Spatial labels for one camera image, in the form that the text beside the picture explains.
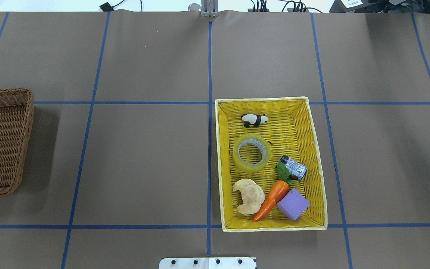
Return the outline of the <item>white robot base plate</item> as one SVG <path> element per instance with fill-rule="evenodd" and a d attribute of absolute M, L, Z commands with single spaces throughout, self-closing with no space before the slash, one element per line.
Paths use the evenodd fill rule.
<path fill-rule="evenodd" d="M 159 269 L 257 269 L 255 257 L 174 257 L 163 258 Z"/>

